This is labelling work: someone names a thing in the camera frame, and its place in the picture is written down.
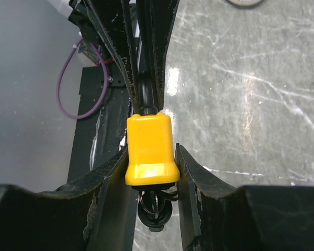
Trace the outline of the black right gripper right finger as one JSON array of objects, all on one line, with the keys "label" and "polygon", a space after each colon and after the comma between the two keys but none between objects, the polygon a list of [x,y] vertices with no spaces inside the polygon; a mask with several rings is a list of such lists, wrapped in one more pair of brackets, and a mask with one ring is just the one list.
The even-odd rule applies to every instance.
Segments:
[{"label": "black right gripper right finger", "polygon": [[314,186],[233,187],[176,146],[183,250],[314,250]]}]

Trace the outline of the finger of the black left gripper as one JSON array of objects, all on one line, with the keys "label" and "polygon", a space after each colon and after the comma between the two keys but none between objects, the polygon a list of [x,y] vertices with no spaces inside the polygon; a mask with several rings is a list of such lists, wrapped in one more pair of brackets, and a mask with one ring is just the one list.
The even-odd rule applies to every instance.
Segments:
[{"label": "finger of the black left gripper", "polygon": [[120,69],[132,104],[138,103],[138,68],[128,1],[88,0],[87,15]]},{"label": "finger of the black left gripper", "polygon": [[159,110],[164,107],[166,56],[178,5],[178,0],[150,1],[152,71]]}]

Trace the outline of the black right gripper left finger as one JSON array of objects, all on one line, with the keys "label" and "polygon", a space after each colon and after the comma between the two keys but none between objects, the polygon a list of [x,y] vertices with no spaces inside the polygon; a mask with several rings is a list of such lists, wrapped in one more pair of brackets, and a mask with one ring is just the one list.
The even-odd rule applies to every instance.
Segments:
[{"label": "black right gripper left finger", "polygon": [[85,250],[106,178],[127,159],[122,149],[55,191],[0,185],[0,250]]}]

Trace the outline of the yellow padlock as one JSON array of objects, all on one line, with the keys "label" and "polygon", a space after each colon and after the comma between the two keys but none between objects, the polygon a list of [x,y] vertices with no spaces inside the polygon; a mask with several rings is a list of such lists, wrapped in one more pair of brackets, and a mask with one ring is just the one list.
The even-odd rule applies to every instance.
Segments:
[{"label": "yellow padlock", "polygon": [[127,119],[125,182],[133,187],[173,184],[180,171],[174,160],[171,118],[158,110],[148,72],[139,74],[138,95],[138,113]]}]

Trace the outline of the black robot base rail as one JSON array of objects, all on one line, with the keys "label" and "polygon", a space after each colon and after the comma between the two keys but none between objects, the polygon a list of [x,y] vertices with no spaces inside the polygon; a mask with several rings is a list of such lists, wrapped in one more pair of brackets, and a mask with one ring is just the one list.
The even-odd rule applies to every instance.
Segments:
[{"label": "black robot base rail", "polygon": [[129,95],[118,67],[110,64],[107,69],[109,83],[101,107],[76,122],[68,182],[102,166],[124,144]]}]

